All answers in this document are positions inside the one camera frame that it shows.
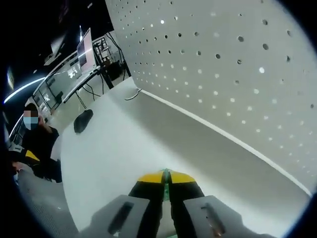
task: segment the face mask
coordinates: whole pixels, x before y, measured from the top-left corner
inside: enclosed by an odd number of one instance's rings
[[[23,121],[27,129],[33,130],[37,127],[39,123],[39,118],[38,117],[23,117]]]

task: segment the yellow object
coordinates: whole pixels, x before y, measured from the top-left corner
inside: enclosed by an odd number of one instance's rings
[[[172,183],[196,182],[192,177],[187,174],[170,171]]]
[[[30,157],[30,158],[32,158],[33,160],[40,161],[40,160],[39,160],[31,151],[29,151],[29,150],[26,151],[25,157]]]
[[[155,174],[146,174],[139,178],[139,182],[154,182],[154,183],[161,183],[162,182],[162,175],[164,171],[160,171]]]

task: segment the perforated white panel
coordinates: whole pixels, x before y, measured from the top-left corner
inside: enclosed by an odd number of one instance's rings
[[[278,2],[106,3],[138,87],[227,131],[314,189],[317,59]]]

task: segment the computer mouse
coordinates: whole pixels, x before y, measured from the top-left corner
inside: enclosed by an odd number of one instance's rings
[[[74,132],[76,134],[82,133],[93,115],[94,113],[91,109],[85,110],[82,114],[80,114],[74,121]]]

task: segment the computer monitor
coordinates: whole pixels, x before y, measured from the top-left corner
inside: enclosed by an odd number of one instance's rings
[[[82,74],[91,71],[96,67],[90,28],[78,44],[77,54]]]

